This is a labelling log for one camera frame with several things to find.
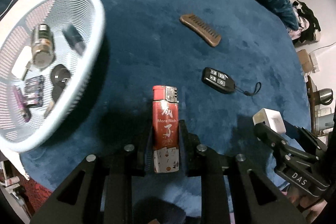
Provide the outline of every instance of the brown box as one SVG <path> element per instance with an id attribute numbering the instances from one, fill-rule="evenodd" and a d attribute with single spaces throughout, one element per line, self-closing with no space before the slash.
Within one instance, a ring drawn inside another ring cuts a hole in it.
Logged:
<path id="1" fill-rule="evenodd" d="M 304 72 L 310 72 L 313 70 L 314 66 L 310 59 L 310 56 L 306 50 L 300 50 L 297 52 L 297 56 L 299 57 L 302 69 Z"/>

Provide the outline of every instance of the blue blanket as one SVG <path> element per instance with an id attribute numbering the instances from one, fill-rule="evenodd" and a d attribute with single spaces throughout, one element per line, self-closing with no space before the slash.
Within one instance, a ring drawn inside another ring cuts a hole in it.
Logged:
<path id="1" fill-rule="evenodd" d="M 60 128 L 23 153 L 31 177 L 54 190 L 88 154 L 113 153 L 139 134 L 152 115 L 152 86 L 177 87 L 179 118 L 219 153 L 244 153 L 277 186 L 271 150 L 253 135 L 261 108 L 310 128 L 302 70 L 281 20 L 254 0 L 101 0 L 105 38 L 87 89 Z M 222 40 L 209 47 L 179 22 L 194 13 Z M 221 94 L 201 82 L 204 67 L 230 75 L 243 90 L 262 82 L 254 97 Z M 200 214 L 200 179 L 183 174 L 133 180 L 133 201 L 156 196 L 188 215 Z"/>

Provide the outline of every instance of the black remote control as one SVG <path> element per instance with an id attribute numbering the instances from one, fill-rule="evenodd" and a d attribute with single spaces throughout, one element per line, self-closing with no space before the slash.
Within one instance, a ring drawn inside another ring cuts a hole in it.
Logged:
<path id="1" fill-rule="evenodd" d="M 206 67 L 202 73 L 202 82 L 213 89 L 230 94 L 235 91 L 235 82 L 226 73 Z"/>

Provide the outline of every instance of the basket mesh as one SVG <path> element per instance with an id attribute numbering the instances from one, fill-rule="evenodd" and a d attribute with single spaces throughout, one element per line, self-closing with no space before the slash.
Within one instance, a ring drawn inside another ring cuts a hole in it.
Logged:
<path id="1" fill-rule="evenodd" d="M 0 49 L 0 134 L 12 142 L 20 142 L 37 129 L 44 121 L 44 112 L 51 101 L 53 85 L 50 80 L 51 70 L 58 64 L 63 64 L 72 75 L 76 73 L 80 56 L 70 49 L 63 34 L 62 27 L 71 22 L 84 39 L 85 44 L 91 35 L 94 9 L 88 0 L 48 0 L 23 17 L 11 31 Z M 21 117 L 11 86 L 16 85 L 24 91 L 24 82 L 16 79 L 11 70 L 18 55 L 26 45 L 30 45 L 31 31 L 39 23 L 48 24 L 53 34 L 55 45 L 55 60 L 44 70 L 31 66 L 25 79 L 38 75 L 45 78 L 43 88 L 43 107 L 31 108 L 31 120 L 25 123 Z M 81 86 L 80 92 L 72 103 L 70 112 L 80 99 L 89 75 Z"/>

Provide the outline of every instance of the bolt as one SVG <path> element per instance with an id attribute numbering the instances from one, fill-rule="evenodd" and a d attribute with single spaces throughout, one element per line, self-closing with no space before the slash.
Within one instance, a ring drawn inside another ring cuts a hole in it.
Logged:
<path id="1" fill-rule="evenodd" d="M 208 147 L 204 144 L 199 144 L 198 146 L 196 146 L 196 148 L 199 152 L 205 152 L 208 149 Z"/>
<path id="2" fill-rule="evenodd" d="M 131 152 L 131 151 L 134 150 L 134 145 L 133 144 L 127 144 L 127 145 L 124 146 L 124 150 L 126 152 Z"/>
<path id="3" fill-rule="evenodd" d="M 95 161 L 96 160 L 96 156 L 94 154 L 90 154 L 86 157 L 86 160 L 88 162 L 92 162 L 92 161 Z"/>
<path id="4" fill-rule="evenodd" d="M 236 159 L 237 159 L 237 161 L 245 161 L 245 160 L 246 160 L 246 157 L 245 157 L 245 155 L 243 155 L 243 154 L 238 154 L 238 155 L 236 156 Z"/>

